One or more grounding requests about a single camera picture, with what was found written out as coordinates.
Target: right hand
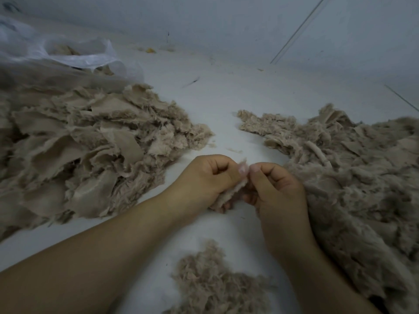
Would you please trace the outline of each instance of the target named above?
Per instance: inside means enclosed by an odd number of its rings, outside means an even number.
[[[304,186],[282,166],[251,165],[243,200],[259,212],[266,246],[275,257],[317,246],[308,219]]]

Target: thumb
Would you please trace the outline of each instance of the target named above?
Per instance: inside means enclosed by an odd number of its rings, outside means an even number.
[[[215,183],[217,190],[221,193],[225,190],[228,190],[231,187],[236,186],[244,179],[248,172],[249,167],[246,163],[240,163],[239,165],[229,166],[226,171],[215,175]]]
[[[250,181],[257,190],[259,197],[263,198],[272,191],[275,191],[268,177],[261,171],[260,167],[253,164],[250,166]]]

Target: shredded fabric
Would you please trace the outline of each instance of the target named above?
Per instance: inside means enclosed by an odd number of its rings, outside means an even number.
[[[0,98],[0,239],[11,229],[117,214],[212,136],[152,87],[20,88]]]
[[[242,160],[238,165],[239,165],[239,167],[244,168],[244,172],[246,173],[246,175],[247,175],[247,173],[249,173],[249,166],[246,163],[246,159]],[[240,197],[240,190],[243,187],[246,186],[248,181],[249,181],[249,179],[246,177],[240,183],[238,183],[236,186],[222,192],[218,196],[215,203],[212,204],[210,209],[212,209],[213,211],[216,211],[218,213],[225,213],[226,208],[225,208],[224,204],[227,203],[228,201],[235,201],[236,199],[238,199]]]
[[[332,105],[294,117],[241,110],[240,129],[290,156],[313,232],[366,298],[391,314],[418,313],[419,120],[353,123]]]
[[[263,314],[270,310],[267,278],[232,272],[224,252],[210,240],[203,252],[188,255],[177,264],[173,275],[184,299],[166,314]]]

